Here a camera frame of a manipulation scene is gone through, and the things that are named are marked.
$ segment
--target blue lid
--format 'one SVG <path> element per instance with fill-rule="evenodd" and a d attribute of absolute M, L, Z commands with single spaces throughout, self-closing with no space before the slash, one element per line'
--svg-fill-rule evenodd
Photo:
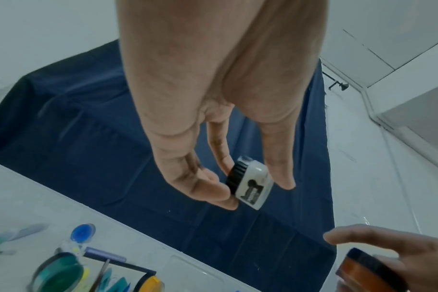
<path fill-rule="evenodd" d="M 89 241 L 95 233 L 94 224 L 82 224 L 76 227 L 72 232 L 70 239 L 77 243 Z"/>

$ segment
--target paint jar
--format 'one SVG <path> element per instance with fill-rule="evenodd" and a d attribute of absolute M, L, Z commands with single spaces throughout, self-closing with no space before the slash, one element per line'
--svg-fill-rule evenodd
<path fill-rule="evenodd" d="M 353 248 L 336 274 L 353 292 L 407 292 L 407 283 L 377 258 Z"/>
<path fill-rule="evenodd" d="M 253 209 L 259 210 L 273 186 L 267 166 L 246 156 L 240 156 L 227 176 L 226 185 L 232 195 Z"/>

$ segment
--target orange jar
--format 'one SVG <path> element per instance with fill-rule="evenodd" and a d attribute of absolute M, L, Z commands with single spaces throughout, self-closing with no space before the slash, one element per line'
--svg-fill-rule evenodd
<path fill-rule="evenodd" d="M 354 292 L 407 292 L 407 283 L 377 258 L 351 249 L 336 274 Z"/>

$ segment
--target purple pen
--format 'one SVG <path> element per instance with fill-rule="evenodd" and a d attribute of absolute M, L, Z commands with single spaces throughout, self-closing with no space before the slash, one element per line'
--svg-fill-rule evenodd
<path fill-rule="evenodd" d="M 96 256 L 100 256 L 100 257 L 104 257 L 106 259 L 110 259 L 113 261 L 117 261 L 117 262 L 121 262 L 121 263 L 125 263 L 126 262 L 126 258 L 117 254 L 112 254 L 112 253 L 108 253 L 105 251 L 101 251 L 99 249 L 95 249 L 92 247 L 86 247 L 85 249 L 86 253 L 90 253 Z"/>

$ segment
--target black lid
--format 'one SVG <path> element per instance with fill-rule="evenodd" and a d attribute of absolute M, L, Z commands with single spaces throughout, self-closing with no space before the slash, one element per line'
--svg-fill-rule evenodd
<path fill-rule="evenodd" d="M 388 268 L 377 258 L 364 253 L 358 248 L 351 249 L 347 257 L 358 262 L 372 273 L 379 276 L 397 292 L 407 292 L 408 285 L 396 272 Z"/>
<path fill-rule="evenodd" d="M 232 195 L 237 192 L 238 185 L 245 176 L 245 172 L 248 169 L 250 162 L 252 161 L 253 159 L 247 156 L 240 156 L 235 165 L 232 167 L 232 170 L 227 176 L 227 181 L 225 182 L 225 184 L 229 187 L 230 193 Z"/>

